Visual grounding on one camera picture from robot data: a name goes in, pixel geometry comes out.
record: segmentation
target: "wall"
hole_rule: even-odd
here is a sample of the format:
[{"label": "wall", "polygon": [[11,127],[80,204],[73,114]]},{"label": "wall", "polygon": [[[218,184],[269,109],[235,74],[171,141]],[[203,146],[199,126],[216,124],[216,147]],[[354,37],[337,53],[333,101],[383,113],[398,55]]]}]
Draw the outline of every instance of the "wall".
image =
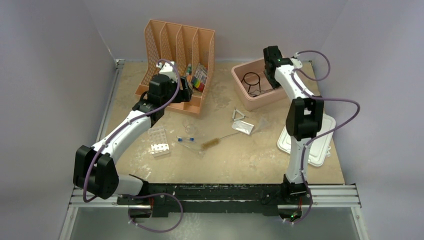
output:
[{"label": "wall", "polygon": [[263,56],[279,45],[285,55],[320,49],[347,0],[85,0],[113,56],[145,60],[149,19],[216,30],[217,60]]},{"label": "wall", "polygon": [[[357,183],[370,239],[423,239],[424,2],[350,0],[325,41],[324,96],[361,103],[334,135],[346,183]],[[315,63],[317,77],[323,61]],[[326,103],[341,123],[348,104]]]},{"label": "wall", "polygon": [[115,64],[82,0],[0,1],[0,239],[57,239]]}]

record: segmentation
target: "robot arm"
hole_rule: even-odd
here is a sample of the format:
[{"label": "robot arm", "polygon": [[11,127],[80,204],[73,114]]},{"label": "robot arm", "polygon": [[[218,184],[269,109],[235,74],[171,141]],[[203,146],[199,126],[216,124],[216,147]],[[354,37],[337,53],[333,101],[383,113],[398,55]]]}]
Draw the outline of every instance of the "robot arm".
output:
[{"label": "robot arm", "polygon": [[[291,137],[291,152],[283,184],[286,185],[289,195],[302,195],[306,193],[302,173],[306,181],[311,145],[306,148],[304,159],[302,159],[302,150],[305,144],[316,137],[321,130],[324,101],[313,100],[305,94],[307,92],[313,95],[294,71],[295,68],[302,67],[302,62],[296,57],[284,58],[277,46],[265,48],[263,56],[267,80],[274,89],[283,87],[291,101],[285,122],[287,133]],[[294,83],[292,74],[302,89]]]},{"label": "robot arm", "polygon": [[[144,181],[132,175],[119,176],[115,165],[125,150],[141,134],[150,129],[164,115],[165,110],[159,110],[133,122],[131,120],[165,104],[177,89],[177,76],[173,72],[173,68],[168,63],[159,67],[161,70],[151,79],[148,92],[141,95],[140,100],[123,122],[101,141],[91,147],[83,145],[76,151],[73,173],[73,183],[76,186],[84,187],[88,168],[95,154],[101,150],[89,176],[88,192],[102,199],[107,199],[113,194],[136,196],[140,193]],[[189,102],[193,94],[193,89],[189,87],[186,78],[181,77],[180,79],[181,88],[173,103]],[[106,140],[110,137],[112,139],[106,144]]]}]

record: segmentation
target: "white lid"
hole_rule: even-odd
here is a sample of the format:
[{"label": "white lid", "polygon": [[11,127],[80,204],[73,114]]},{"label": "white lid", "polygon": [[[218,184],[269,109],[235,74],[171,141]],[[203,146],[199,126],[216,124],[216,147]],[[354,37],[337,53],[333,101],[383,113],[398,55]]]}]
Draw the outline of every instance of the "white lid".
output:
[{"label": "white lid", "polygon": [[[336,126],[336,120],[329,115],[322,115],[322,127],[321,131],[317,133],[320,135],[333,129]],[[323,165],[326,156],[330,156],[330,142],[332,139],[333,133],[327,134],[313,141],[312,146],[310,147],[308,163],[319,167]],[[286,153],[290,154],[290,148],[292,146],[292,141],[289,134],[287,133],[286,127],[282,130],[281,135],[279,136],[277,146],[279,149],[283,150]]]}]

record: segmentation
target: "white tray with dots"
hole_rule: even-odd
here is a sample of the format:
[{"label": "white tray with dots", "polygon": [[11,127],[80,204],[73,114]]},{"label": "white tray with dots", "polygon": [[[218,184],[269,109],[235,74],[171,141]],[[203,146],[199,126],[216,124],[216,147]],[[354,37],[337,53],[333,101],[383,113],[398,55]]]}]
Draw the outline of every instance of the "white tray with dots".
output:
[{"label": "white tray with dots", "polygon": [[153,157],[162,156],[170,153],[166,132],[163,126],[150,128],[148,131],[150,139],[151,154]]}]

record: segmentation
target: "wooden tabletop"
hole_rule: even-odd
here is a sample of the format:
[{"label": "wooden tabletop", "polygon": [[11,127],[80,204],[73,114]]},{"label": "wooden tabletop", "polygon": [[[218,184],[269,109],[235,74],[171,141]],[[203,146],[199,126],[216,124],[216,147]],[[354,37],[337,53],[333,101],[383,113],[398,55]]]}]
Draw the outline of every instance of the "wooden tabletop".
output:
[{"label": "wooden tabletop", "polygon": [[[285,126],[290,102],[285,98],[253,111],[245,110],[234,91],[234,78],[231,75],[231,68],[238,64],[240,62],[215,64],[214,76],[199,118],[165,111],[154,127],[165,128],[169,154],[153,157],[146,132],[121,156],[116,165],[118,173],[132,174],[152,183],[281,183],[290,156],[277,148],[277,140]],[[304,64],[303,69],[313,76],[309,63]],[[123,121],[138,101],[134,93],[146,71],[146,62],[125,63],[109,114],[107,133]],[[315,82],[303,76],[300,78],[312,92],[318,94]],[[203,154],[175,142],[176,136],[187,136],[184,126],[187,123],[197,129],[195,138],[198,143],[235,133],[231,128],[234,107],[248,117],[245,122],[257,125],[264,118],[269,126],[252,135],[239,133],[224,138]],[[345,183],[333,141],[330,146],[331,156],[325,159],[322,166],[308,166],[309,183]]]}]

